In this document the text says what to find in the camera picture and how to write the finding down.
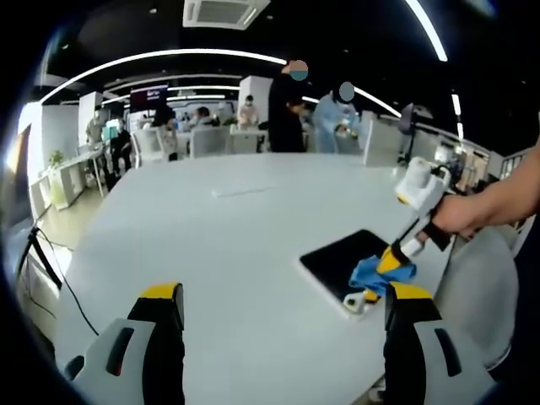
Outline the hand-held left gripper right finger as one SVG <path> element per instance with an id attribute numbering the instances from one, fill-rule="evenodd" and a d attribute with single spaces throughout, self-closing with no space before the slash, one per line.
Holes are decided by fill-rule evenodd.
<path id="1" fill-rule="evenodd" d="M 480 404 L 493 388 L 474 341 L 445 323 L 428 291 L 390 282 L 385 331 L 385 404 Z"/>

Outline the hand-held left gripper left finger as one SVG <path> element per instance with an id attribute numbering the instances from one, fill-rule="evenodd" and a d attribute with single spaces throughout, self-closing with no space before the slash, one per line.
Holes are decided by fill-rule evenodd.
<path id="1" fill-rule="evenodd" d="M 65 367 L 88 404 L 183 404 L 183 285 L 152 286 Z"/>

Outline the person's right hand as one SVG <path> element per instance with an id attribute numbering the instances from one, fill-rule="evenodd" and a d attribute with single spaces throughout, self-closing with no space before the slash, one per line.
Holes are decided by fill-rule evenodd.
<path id="1" fill-rule="evenodd" d="M 478 233 L 475 197 L 447 195 L 440 201 L 432 222 L 447 234 L 471 240 Z"/>

